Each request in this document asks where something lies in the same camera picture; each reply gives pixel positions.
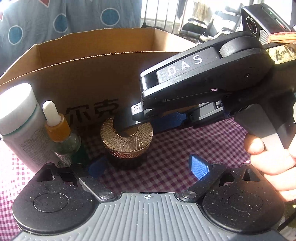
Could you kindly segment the person's right hand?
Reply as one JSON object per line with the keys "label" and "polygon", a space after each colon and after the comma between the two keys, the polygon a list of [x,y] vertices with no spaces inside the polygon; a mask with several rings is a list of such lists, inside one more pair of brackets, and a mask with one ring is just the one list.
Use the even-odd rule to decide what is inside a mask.
{"label": "person's right hand", "polygon": [[284,201],[295,200],[295,138],[288,149],[267,151],[262,139],[246,134],[244,148],[251,164],[264,174]]}

